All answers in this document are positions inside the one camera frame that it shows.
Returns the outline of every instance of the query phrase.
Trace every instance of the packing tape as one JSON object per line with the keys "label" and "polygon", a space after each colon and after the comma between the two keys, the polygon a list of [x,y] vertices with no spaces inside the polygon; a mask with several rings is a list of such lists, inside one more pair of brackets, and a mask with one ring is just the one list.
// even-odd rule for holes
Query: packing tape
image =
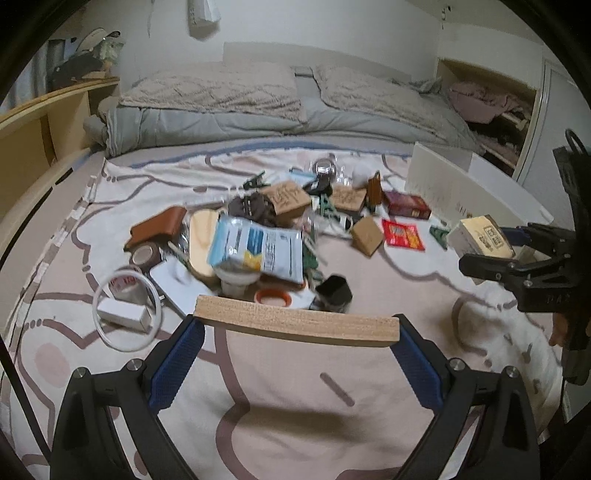
{"label": "packing tape", "polygon": [[120,301],[127,301],[137,305],[146,305],[148,301],[148,291],[145,285],[131,275],[126,275],[125,270],[134,270],[141,273],[139,267],[130,265],[122,267],[119,276],[113,277],[109,282],[109,290],[113,296]]}
{"label": "packing tape", "polygon": [[129,264],[138,267],[144,274],[149,272],[162,261],[160,249],[154,242],[146,242],[138,245],[129,258]]}

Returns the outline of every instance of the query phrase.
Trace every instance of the wooden block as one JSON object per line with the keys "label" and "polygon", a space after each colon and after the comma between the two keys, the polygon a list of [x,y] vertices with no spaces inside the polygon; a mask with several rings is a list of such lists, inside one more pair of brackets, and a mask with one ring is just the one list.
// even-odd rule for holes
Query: wooden block
{"label": "wooden block", "polygon": [[387,347],[400,338],[396,317],[286,309],[204,295],[197,298],[194,315],[213,327],[295,342]]}
{"label": "wooden block", "polygon": [[368,203],[372,207],[382,203],[382,176],[379,172],[368,180]]}
{"label": "wooden block", "polygon": [[273,202],[277,221],[282,226],[291,226],[291,220],[302,216],[312,204],[310,196],[294,181],[284,181],[260,190]]}
{"label": "wooden block", "polygon": [[355,190],[345,185],[333,185],[333,194],[330,197],[337,210],[342,212],[360,212],[365,201],[365,189]]}
{"label": "wooden block", "polygon": [[371,217],[362,218],[351,229],[353,246],[371,257],[384,241],[384,234]]}
{"label": "wooden block", "polygon": [[198,210],[189,222],[189,259],[191,266],[203,277],[216,280],[213,268],[207,263],[209,248],[216,233],[218,213],[214,210]]}

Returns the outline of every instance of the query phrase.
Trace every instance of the patterned bed sheet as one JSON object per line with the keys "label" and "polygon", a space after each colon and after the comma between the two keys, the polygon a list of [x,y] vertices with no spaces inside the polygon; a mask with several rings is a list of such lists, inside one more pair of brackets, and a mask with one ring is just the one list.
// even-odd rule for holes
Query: patterned bed sheet
{"label": "patterned bed sheet", "polygon": [[[110,349],[90,314],[100,280],[128,263],[122,245],[130,226],[171,205],[226,195],[261,170],[281,175],[328,153],[346,173],[364,162],[394,184],[404,181],[408,170],[408,157],[306,148],[161,163],[150,163],[146,151],[147,163],[137,168],[105,162],[47,244],[9,324],[9,352],[50,445],[72,370],[120,369],[130,358],[145,358],[153,346],[136,353]],[[475,286],[458,275],[453,251],[444,252],[428,234],[422,237],[425,253],[382,246],[371,259],[349,240],[322,237],[319,250],[327,261],[322,270],[347,277],[352,313],[404,313],[445,355],[461,357],[475,369],[516,365],[542,430],[560,396],[559,351],[547,344],[551,316],[518,312],[511,294],[494,283]],[[165,308],[156,341],[168,338],[179,323]],[[118,343],[137,341],[135,333],[107,330]],[[466,424],[467,436],[477,413]],[[112,415],[134,474],[148,478],[121,412],[112,408]],[[160,413],[201,480],[392,478],[432,418],[389,349],[311,345],[211,327],[173,405]],[[0,426],[31,473],[49,478],[5,375]],[[448,477],[460,461],[448,465]]]}

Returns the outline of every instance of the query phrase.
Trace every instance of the wooden stamp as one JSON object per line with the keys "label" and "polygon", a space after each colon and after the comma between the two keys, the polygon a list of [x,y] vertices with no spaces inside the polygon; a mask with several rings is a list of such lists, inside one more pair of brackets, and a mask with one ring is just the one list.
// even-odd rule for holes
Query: wooden stamp
{"label": "wooden stamp", "polygon": [[312,204],[310,196],[294,181],[284,181],[259,190],[273,202],[277,222],[281,226],[290,227],[294,218],[302,216],[305,209]]}
{"label": "wooden stamp", "polygon": [[365,189],[355,190],[345,185],[333,185],[330,201],[341,212],[359,213],[365,202]]}

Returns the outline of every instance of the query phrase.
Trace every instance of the plastic bag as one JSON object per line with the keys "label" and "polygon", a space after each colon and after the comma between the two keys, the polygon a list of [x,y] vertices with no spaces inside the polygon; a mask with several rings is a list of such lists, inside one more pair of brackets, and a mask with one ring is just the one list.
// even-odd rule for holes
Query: plastic bag
{"label": "plastic bag", "polygon": [[217,223],[207,263],[218,267],[225,262],[303,283],[301,231],[264,227],[223,215]]}

